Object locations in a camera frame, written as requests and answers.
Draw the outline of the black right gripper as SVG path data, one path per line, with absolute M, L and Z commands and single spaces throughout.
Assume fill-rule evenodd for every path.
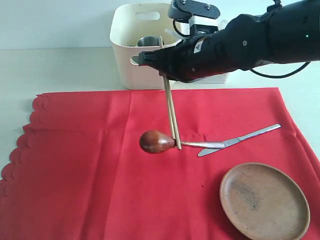
M 191 83 L 239 69 L 230 52 L 230 44 L 220 34 L 184 41 L 173 47 L 138 54 L 137 64 L 159 70 L 170 81 Z

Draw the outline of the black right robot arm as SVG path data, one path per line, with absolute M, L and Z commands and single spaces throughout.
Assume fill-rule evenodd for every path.
M 137 64 L 168 79 L 192 83 L 236 70 L 254 72 L 269 64 L 309 63 L 320 59 L 320 3 L 276 0 L 261 15 L 240 14 L 219 29 L 219 9 L 195 0 L 174 0 L 168 17 L 189 25 L 174 46 L 138 54 Z

